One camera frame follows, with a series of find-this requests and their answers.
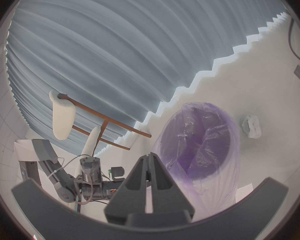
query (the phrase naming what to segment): white floor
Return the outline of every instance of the white floor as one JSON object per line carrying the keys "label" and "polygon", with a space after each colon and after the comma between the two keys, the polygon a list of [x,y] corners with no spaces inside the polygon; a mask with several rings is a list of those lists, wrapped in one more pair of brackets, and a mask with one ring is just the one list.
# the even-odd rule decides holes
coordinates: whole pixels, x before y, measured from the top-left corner
{"label": "white floor", "polygon": [[[238,188],[251,183],[255,188],[267,177],[287,183],[300,167],[300,80],[294,74],[300,61],[288,46],[290,17],[279,18],[269,28],[261,28],[259,35],[248,38],[259,41],[235,47],[234,55],[216,60],[212,72],[197,77],[195,91],[191,91],[193,86],[185,90],[166,104],[161,116],[160,112],[152,114],[147,122],[140,124],[139,129],[152,134],[152,138],[128,133],[118,143],[130,147],[129,151],[113,146],[103,150],[99,154],[102,170],[123,166],[127,176],[137,159],[150,152],[165,123],[182,104],[210,102],[227,111],[239,125],[247,113],[260,120],[259,139],[249,139],[240,127]],[[297,27],[292,43],[300,54]],[[298,177],[291,183],[298,184]],[[287,209],[299,192],[300,187],[294,190],[295,197],[289,199]],[[89,203],[81,206],[81,213],[106,222],[103,208],[104,204]]]}

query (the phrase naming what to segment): purple trash bag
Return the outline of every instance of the purple trash bag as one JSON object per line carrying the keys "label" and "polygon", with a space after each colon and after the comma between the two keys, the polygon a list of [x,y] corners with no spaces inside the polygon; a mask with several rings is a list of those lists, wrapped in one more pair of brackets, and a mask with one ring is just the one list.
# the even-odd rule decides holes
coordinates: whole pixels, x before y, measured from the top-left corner
{"label": "purple trash bag", "polygon": [[210,103],[187,103],[164,126],[157,154],[196,209],[193,221],[235,203],[240,169],[237,123]]}

